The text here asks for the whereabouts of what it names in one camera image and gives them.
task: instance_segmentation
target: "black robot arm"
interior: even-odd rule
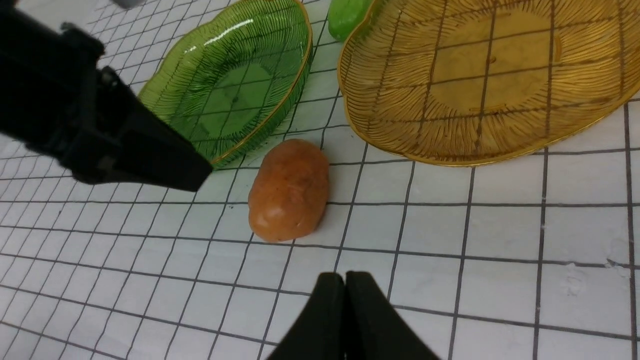
[[[56,33],[0,0],[0,132],[56,158],[88,184],[197,191],[211,165],[139,102],[104,46],[71,24]]]

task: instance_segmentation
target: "green plate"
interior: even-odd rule
[[[297,0],[240,0],[184,35],[140,101],[222,167],[286,118],[311,66],[312,32]]]

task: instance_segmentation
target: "orange potato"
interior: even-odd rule
[[[249,225],[269,242],[313,233],[329,199],[329,162],[310,142],[293,139],[264,157],[249,193]]]

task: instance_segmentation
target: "grid paper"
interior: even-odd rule
[[[183,34],[227,5],[151,0],[125,12],[103,0],[86,29],[106,44],[100,65],[139,91]],[[261,151],[196,194],[88,186],[6,147],[0,354],[265,359],[318,273],[353,269],[372,273],[443,359],[637,359],[640,96],[530,156],[414,163],[350,130],[329,1],[305,6],[316,56],[299,103]],[[323,148],[330,201],[316,233],[266,244],[248,227],[247,195],[264,153],[287,138]]]

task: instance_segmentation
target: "gold wire basket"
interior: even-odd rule
[[[506,160],[640,89],[640,1],[374,0],[338,77],[373,146],[438,165]]]

